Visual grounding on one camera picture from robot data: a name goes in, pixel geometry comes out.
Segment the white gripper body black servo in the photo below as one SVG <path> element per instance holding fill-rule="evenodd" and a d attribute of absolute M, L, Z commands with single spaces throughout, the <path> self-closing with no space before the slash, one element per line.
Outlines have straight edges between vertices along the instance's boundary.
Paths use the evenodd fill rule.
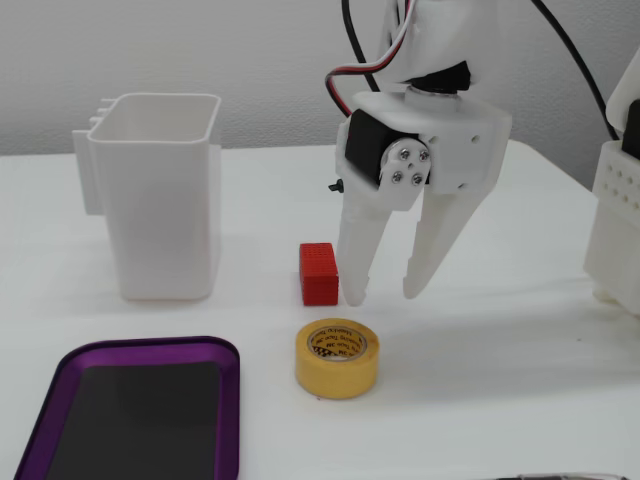
<path fill-rule="evenodd" d="M 499 168 L 511 116 L 459 94 L 360 92 L 341 125 L 336 172 L 378 196 L 479 192 Z"/>

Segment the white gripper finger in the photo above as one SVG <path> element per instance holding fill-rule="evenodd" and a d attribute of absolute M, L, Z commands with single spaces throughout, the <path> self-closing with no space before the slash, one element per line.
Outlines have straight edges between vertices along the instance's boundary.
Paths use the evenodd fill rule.
<path fill-rule="evenodd" d="M 429 284 L 480 204 L 492 192 L 458 190 L 438 194 L 427 187 L 416 225 L 412 254 L 403 280 L 403 293 L 414 299 Z"/>
<path fill-rule="evenodd" d="M 336 262 L 346 303 L 361 305 L 369 271 L 391 214 L 408 211 L 424 190 L 431 169 L 429 148 L 418 139 L 399 139 L 374 159 L 375 181 L 356 171 L 340 152 L 336 172 L 343 180 L 343 206 Z"/>

